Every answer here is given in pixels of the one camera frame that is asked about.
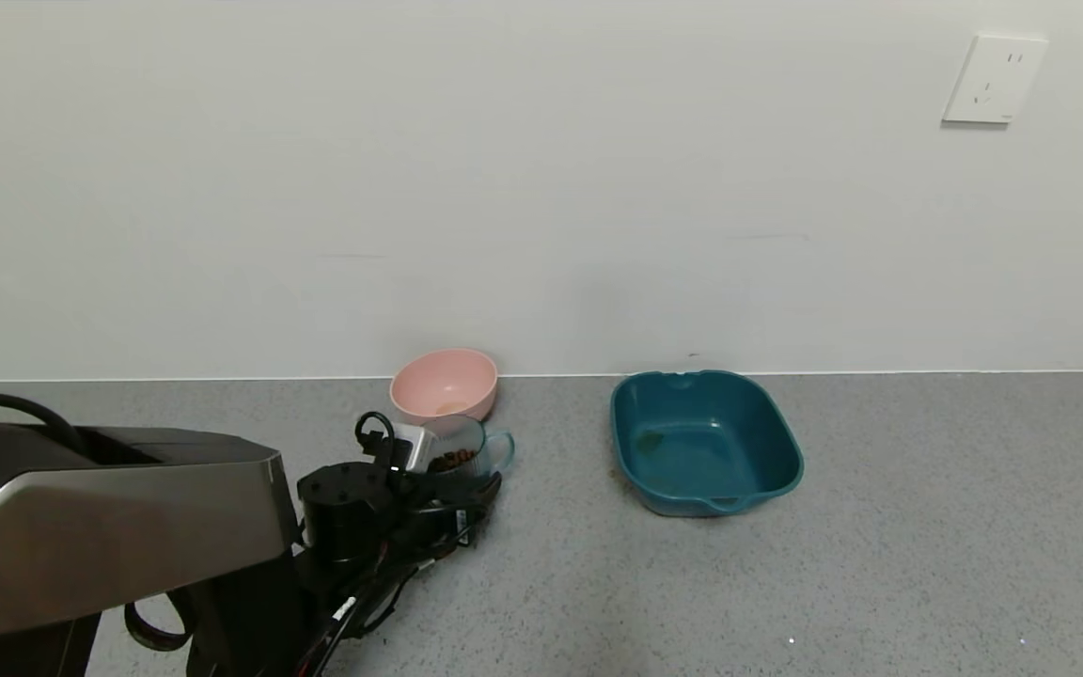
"water stain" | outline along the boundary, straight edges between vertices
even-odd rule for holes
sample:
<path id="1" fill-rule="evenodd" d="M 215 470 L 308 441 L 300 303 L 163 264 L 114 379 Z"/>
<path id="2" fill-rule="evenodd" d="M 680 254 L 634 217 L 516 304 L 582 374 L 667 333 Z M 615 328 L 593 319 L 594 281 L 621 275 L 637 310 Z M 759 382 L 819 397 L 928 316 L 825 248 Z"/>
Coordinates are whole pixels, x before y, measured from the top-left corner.
<path id="1" fill-rule="evenodd" d="M 663 434 L 662 432 L 648 430 L 647 432 L 639 434 L 632 445 L 635 445 L 635 448 L 638 450 L 639 454 L 650 455 L 654 453 L 654 450 L 658 448 L 658 445 L 662 445 L 663 438 L 665 437 L 666 434 Z"/>

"teal plastic basin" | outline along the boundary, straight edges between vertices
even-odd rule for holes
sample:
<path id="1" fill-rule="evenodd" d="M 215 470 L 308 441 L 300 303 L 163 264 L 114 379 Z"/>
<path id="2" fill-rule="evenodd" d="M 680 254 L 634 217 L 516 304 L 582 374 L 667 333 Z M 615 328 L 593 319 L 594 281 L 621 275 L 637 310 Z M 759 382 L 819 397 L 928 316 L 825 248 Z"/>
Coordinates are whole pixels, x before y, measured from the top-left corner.
<path id="1" fill-rule="evenodd" d="M 658 515 L 739 513 L 791 492 L 804 474 L 779 408 L 739 374 L 635 374 L 611 407 L 621 468 Z"/>

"silver metal panel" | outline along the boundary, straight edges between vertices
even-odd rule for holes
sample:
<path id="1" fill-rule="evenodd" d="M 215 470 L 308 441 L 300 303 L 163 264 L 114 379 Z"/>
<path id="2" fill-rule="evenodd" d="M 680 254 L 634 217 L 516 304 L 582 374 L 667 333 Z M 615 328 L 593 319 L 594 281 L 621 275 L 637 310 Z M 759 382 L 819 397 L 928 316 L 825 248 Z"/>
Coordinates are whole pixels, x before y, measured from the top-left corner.
<path id="1" fill-rule="evenodd" d="M 69 621 L 278 557 L 282 459 L 39 471 L 0 487 L 0 634 Z"/>

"speckled gray floor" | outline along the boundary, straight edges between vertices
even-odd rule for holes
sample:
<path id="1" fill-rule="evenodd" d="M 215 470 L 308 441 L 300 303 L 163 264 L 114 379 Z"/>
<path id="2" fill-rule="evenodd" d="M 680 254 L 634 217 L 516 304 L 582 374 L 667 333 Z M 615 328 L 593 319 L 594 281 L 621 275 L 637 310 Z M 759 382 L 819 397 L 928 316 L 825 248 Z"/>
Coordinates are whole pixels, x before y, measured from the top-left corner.
<path id="1" fill-rule="evenodd" d="M 613 378 L 505 381 L 493 424 L 519 454 L 481 548 L 414 581 L 328 674 L 1083 674 L 1083 374 L 758 381 L 805 479 L 713 520 L 624 486 Z M 388 406 L 386 381 L 0 389 L 81 424 L 240 434 L 292 479 L 355 458 L 353 417 Z M 104 616 L 90 674 L 182 666 Z"/>

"electrical socket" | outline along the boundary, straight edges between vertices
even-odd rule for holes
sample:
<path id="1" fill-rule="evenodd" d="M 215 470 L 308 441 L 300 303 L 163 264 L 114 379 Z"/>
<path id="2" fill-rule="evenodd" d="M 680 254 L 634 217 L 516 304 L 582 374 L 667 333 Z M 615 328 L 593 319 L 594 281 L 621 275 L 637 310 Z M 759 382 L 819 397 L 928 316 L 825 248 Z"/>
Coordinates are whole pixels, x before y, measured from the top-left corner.
<path id="1" fill-rule="evenodd" d="M 977 35 L 942 119 L 1009 125 L 1026 103 L 1047 39 Z"/>

